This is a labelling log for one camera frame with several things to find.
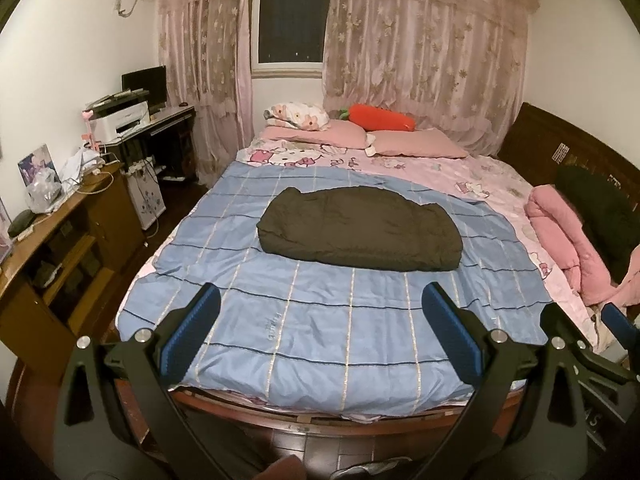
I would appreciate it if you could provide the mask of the pink cartoon print bed sheet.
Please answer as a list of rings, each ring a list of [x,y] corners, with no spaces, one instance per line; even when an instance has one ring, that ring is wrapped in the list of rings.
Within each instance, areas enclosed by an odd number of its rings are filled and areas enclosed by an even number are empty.
[[[319,165],[364,174],[387,174],[438,192],[486,203],[512,224],[529,258],[538,266],[552,300],[572,318],[594,350],[605,348],[598,316],[585,306],[578,292],[568,284],[560,266],[542,247],[526,217],[524,205],[532,186],[504,162],[487,156],[457,159],[370,156],[363,150],[285,140],[256,140],[239,151],[236,159],[253,166]]]

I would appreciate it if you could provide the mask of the white printer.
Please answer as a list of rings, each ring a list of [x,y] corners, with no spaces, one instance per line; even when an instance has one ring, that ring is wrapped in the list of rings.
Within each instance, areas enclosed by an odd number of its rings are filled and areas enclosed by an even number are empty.
[[[114,142],[150,123],[149,92],[126,90],[92,103],[87,109],[93,139]]]

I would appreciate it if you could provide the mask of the clear plastic bag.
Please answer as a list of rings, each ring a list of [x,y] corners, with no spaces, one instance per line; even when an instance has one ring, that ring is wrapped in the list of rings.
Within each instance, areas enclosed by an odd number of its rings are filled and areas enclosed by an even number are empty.
[[[53,208],[61,193],[62,184],[55,170],[43,167],[26,186],[26,203],[34,214],[46,214]]]

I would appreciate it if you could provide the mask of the brown wooden side cabinet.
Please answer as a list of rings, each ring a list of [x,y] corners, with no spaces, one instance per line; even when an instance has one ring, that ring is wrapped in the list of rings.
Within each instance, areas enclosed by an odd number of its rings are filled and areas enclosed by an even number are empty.
[[[144,236],[119,162],[40,216],[1,266],[1,341],[26,367],[60,378]]]

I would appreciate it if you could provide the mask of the pink lace curtain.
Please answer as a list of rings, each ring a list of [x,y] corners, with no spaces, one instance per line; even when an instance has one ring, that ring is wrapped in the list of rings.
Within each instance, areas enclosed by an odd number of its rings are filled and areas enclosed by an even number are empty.
[[[523,98],[538,0],[330,0],[327,110],[367,104],[495,155]]]
[[[169,102],[194,107],[196,175],[212,186],[254,136],[250,0],[157,0],[157,10]]]

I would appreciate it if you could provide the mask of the black fluffy garment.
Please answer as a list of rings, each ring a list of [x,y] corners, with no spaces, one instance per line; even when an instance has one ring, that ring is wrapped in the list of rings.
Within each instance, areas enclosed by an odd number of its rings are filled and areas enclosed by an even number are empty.
[[[582,230],[620,284],[639,245],[639,216],[625,195],[600,174],[578,166],[561,166],[554,185],[582,217]]]

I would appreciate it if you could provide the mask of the left pink pillow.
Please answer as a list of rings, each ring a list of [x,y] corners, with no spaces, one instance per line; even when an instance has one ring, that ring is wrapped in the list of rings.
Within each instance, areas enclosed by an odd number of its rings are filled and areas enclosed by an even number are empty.
[[[287,140],[309,144],[326,144],[336,148],[364,150],[370,145],[366,130],[349,120],[331,119],[324,130],[298,130],[268,126],[260,134],[262,140]]]

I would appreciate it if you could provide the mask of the dark window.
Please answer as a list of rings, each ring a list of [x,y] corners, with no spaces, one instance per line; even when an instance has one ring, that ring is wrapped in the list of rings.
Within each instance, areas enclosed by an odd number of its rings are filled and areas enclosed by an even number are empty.
[[[260,64],[320,63],[330,0],[259,0]]]

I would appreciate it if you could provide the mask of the dark olive hooded puffer jacket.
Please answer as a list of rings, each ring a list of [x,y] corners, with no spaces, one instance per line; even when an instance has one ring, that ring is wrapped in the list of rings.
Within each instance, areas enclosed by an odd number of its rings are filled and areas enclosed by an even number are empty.
[[[264,252],[332,266],[396,272],[456,270],[462,237],[437,204],[371,188],[286,188],[257,222]]]

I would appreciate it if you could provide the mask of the photo frame on cabinet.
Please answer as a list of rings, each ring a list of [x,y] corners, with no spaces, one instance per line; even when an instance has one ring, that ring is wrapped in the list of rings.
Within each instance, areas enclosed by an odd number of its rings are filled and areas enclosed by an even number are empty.
[[[55,171],[55,166],[52,162],[51,154],[46,144],[42,144],[39,148],[36,148],[20,160],[17,163],[17,167],[24,185],[26,186],[32,184],[36,175],[44,168],[50,168]]]

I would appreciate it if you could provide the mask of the pink pillow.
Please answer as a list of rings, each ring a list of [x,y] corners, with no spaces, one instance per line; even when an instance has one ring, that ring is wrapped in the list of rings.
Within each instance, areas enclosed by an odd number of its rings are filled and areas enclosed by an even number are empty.
[[[420,131],[378,130],[369,133],[368,156],[465,158],[469,155],[445,133],[435,128]]]
[[[324,130],[298,130],[268,126],[260,134],[262,140],[287,140],[309,144],[326,144],[336,148],[364,150],[370,145],[366,130],[349,120],[331,119]]]

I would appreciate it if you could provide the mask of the orange carrot plush toy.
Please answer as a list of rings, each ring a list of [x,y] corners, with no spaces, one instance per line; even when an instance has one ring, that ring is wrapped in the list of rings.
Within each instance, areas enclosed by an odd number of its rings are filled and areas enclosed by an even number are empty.
[[[349,120],[367,131],[413,131],[416,122],[409,116],[366,104],[354,104],[337,112],[338,118]]]

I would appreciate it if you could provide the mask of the right pink lace curtain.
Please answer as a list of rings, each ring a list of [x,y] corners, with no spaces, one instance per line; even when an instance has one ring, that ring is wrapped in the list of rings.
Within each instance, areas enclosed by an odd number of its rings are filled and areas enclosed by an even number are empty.
[[[538,0],[330,0],[327,110],[367,104],[495,155],[523,98]]]

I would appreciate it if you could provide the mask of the pink folded quilt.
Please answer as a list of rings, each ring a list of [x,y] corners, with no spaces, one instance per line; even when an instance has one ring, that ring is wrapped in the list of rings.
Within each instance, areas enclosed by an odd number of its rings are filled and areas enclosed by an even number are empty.
[[[631,245],[630,260],[618,280],[588,240],[578,214],[552,185],[535,186],[524,210],[541,246],[586,306],[612,302],[626,308],[639,303],[638,243]]]

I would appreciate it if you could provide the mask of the left pink lace curtain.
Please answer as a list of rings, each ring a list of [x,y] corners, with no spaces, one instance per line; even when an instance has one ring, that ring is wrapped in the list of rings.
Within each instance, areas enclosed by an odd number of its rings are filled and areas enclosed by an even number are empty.
[[[250,0],[157,0],[157,10],[169,102],[194,107],[196,175],[212,186],[254,136]]]

